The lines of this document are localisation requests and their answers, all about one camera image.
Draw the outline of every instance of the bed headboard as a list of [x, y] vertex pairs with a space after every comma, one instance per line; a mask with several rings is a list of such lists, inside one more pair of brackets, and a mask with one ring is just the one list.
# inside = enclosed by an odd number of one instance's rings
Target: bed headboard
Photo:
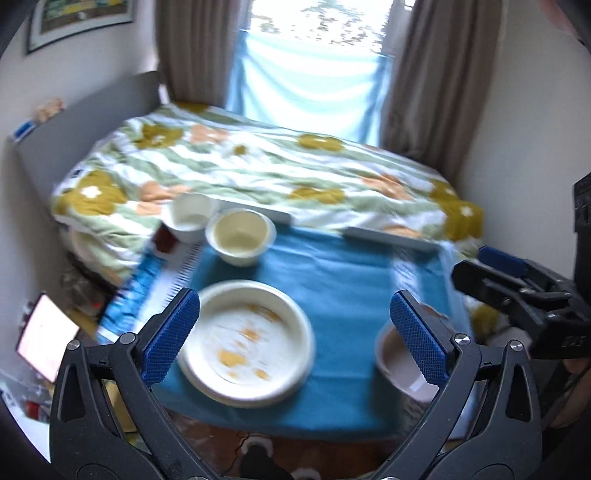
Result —
[[124, 120], [160, 106], [157, 72], [120, 80], [75, 103], [37, 127], [15, 149], [44, 208], [54, 187], [92, 145]]

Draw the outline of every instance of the window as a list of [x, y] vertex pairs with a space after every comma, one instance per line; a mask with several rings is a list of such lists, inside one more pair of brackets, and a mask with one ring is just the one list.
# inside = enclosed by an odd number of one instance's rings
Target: window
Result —
[[377, 145], [414, 0], [252, 0], [227, 109]]
[[[405, 6], [414, 0], [405, 0]], [[253, 0], [251, 31], [380, 53], [392, 0]]]

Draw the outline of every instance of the food stain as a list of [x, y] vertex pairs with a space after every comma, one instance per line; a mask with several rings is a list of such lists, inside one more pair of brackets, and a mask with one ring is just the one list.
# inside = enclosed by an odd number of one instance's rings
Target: food stain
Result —
[[251, 329], [251, 328], [245, 327], [242, 330], [240, 330], [240, 332], [246, 338], [248, 338], [251, 342], [257, 343], [259, 341], [259, 338], [261, 338], [261, 336], [258, 334], [258, 332], [256, 330]]
[[279, 317], [279, 315], [277, 315], [272, 310], [266, 309], [265, 307], [261, 307], [254, 303], [247, 303], [246, 308], [250, 310], [252, 313], [256, 313], [258, 315], [261, 315], [262, 317], [265, 317], [265, 319], [269, 320], [269, 322], [271, 323], [281, 321], [281, 317]]
[[217, 359], [225, 367], [232, 368], [237, 365], [247, 365], [248, 360], [244, 355], [236, 352], [230, 352], [228, 350], [220, 350], [217, 353]]
[[267, 372], [265, 372], [264, 370], [261, 370], [260, 368], [257, 368], [255, 370], [255, 375], [258, 378], [260, 378], [260, 379], [262, 379], [262, 380], [264, 380], [266, 382], [268, 382], [271, 379], [271, 377], [269, 377], [269, 374]]

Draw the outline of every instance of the blue gripper pad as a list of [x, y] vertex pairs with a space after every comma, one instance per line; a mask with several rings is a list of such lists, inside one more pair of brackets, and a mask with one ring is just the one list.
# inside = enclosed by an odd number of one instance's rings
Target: blue gripper pad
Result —
[[390, 319], [425, 380], [444, 385], [449, 379], [445, 351], [400, 293], [395, 293], [390, 302]]
[[144, 350], [142, 379], [148, 386], [160, 383], [166, 377], [199, 317], [199, 308], [199, 296], [190, 290]]
[[521, 278], [527, 275], [527, 265], [522, 259], [513, 257], [496, 248], [482, 247], [478, 251], [478, 260], [511, 277]]

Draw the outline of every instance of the blue object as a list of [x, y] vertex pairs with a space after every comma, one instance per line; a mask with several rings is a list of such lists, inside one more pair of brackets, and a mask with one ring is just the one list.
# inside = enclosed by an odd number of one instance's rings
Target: blue object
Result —
[[125, 332], [136, 332], [137, 317], [144, 304], [150, 287], [160, 273], [164, 260], [156, 257], [152, 252], [146, 252], [138, 268], [125, 284], [117, 291], [117, 295], [107, 306], [100, 319], [96, 340], [104, 345], [111, 343]]
[[166, 322], [144, 351], [142, 379], [150, 386], [164, 380], [183, 343], [199, 318], [199, 297], [189, 291], [168, 314]]
[[445, 351], [400, 293], [392, 297], [390, 318], [427, 382], [444, 385], [449, 379]]
[[478, 251], [478, 260], [511, 277], [521, 278], [527, 275], [527, 265], [521, 258], [513, 257], [496, 248], [481, 247]]
[[12, 133], [12, 139], [15, 142], [20, 142], [29, 133], [35, 130], [36, 127], [37, 124], [33, 120], [27, 120], [23, 124], [19, 125], [18, 128]]
[[[190, 287], [199, 291], [219, 281], [246, 279], [288, 294], [305, 311], [316, 337], [306, 383], [279, 404], [233, 408], [196, 390], [175, 362], [164, 381], [153, 386], [155, 395], [172, 410], [235, 430], [337, 441], [408, 433], [402, 394], [377, 370], [374, 357], [376, 337], [389, 322], [390, 299], [402, 287], [392, 274], [395, 249], [281, 225], [277, 231], [275, 244], [256, 267], [232, 267], [207, 247]], [[456, 311], [448, 295], [457, 293], [450, 289], [450, 266], [437, 254], [411, 255], [421, 301], [469, 332], [463, 310], [451, 315]]]
[[378, 145], [392, 59], [241, 31], [226, 109], [294, 130]]

